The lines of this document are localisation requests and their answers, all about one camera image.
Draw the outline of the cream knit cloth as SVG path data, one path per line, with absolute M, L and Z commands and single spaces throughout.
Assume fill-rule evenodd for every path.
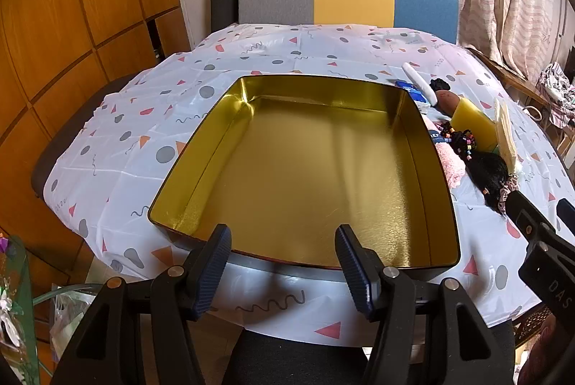
M 505 161 L 510 174 L 519 174 L 523 167 L 521 167 L 518 149 L 512 136 L 509 109 L 507 104 L 499 99 L 494 102 L 494 124 L 497 153 Z

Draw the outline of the pink towel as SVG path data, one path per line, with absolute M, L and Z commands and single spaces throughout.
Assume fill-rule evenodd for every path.
M 456 187 L 460 186 L 461 180 L 466 174 L 465 163 L 448 143 L 438 142 L 435 143 L 435 147 L 445 174 L 446 183 L 451 189 L 456 189 Z

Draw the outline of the yellow sponge block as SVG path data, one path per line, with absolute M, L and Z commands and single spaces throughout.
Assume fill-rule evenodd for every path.
M 457 131 L 469 130 L 481 152 L 491 153 L 498 146 L 495 123 L 469 99 L 460 99 L 450 123 Z

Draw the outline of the brown makeup sponge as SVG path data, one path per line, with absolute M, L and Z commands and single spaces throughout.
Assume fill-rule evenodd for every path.
M 461 97 L 450 90 L 438 90 L 436 92 L 436 108 L 445 116 L 452 117 L 459 106 Z

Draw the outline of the black scrunchie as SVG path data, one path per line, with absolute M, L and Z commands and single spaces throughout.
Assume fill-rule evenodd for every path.
M 440 78 L 431 79 L 430 87 L 434 91 L 440 91 L 440 90 L 448 91 L 448 90 L 450 90 L 450 85 L 445 80 L 440 79 Z

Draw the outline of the blue tissue pack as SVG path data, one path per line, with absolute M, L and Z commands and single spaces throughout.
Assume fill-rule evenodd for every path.
M 423 95 L 423 93 L 417 87 L 415 87 L 415 85 L 413 85 L 412 83 L 407 83 L 407 82 L 404 82 L 403 80 L 396 80 L 395 86 L 405 90 L 414 102 L 418 102 L 418 103 L 422 103 L 422 104 L 428 103 L 428 101 L 427 101 L 426 97 Z

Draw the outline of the white foam sponge bar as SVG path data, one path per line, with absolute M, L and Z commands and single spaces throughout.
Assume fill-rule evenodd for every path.
M 435 91 L 431 88 L 429 83 L 427 83 L 422 76 L 408 63 L 404 62 L 401 65 L 401 68 L 404 70 L 404 73 L 408 76 L 411 83 L 417 87 L 417 89 L 422 93 L 422 95 L 426 98 L 429 104 L 432 107 L 438 105 L 438 97 Z

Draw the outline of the pink satin scrunchie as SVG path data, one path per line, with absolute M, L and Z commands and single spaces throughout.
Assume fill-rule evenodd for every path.
M 505 183 L 502 184 L 498 198 L 498 209 L 501 213 L 506 211 L 506 200 L 509 194 L 519 189 L 519 177 L 516 174 L 511 174 Z

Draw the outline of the wooden side table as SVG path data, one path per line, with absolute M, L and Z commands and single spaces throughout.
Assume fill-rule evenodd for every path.
M 541 93 L 533 83 L 523 80 L 506 67 L 502 67 L 486 57 L 480 51 L 472 47 L 468 47 L 468 51 L 496 76 L 496 79 L 502 83 L 512 100 L 527 110 L 527 113 L 546 133 L 560 157 L 565 159 L 567 153 L 574 145 L 574 126 L 571 124 L 570 117 L 567 117 L 567 120 L 569 120 L 567 125 L 562 127 L 555 125 L 552 122 L 552 118 L 557 105 L 553 103 L 547 94 Z

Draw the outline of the gold metal tin box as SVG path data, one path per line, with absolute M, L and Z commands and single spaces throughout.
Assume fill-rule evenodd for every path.
M 184 240 L 220 223 L 233 250 L 335 269 L 337 227 L 384 263 L 444 271 L 461 256 L 451 196 L 415 102 L 330 76 L 243 76 L 179 154 L 148 213 Z

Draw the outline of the crumpled clothes pile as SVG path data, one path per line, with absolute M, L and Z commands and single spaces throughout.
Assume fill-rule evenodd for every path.
M 545 67 L 537 80 L 536 87 L 550 102 L 550 122 L 563 129 L 574 120 L 574 86 L 554 62 Z

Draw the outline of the plastic bag on floor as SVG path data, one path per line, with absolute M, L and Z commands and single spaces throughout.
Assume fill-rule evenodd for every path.
M 94 299 L 93 294 L 77 291 L 60 293 L 55 297 L 50 343 L 57 362 Z

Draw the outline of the wooden panel cabinet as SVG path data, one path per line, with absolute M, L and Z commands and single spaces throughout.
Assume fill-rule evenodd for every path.
M 1 0 L 1 227 L 39 276 L 88 258 L 32 189 L 41 153 L 97 90 L 189 46 L 179 0 Z

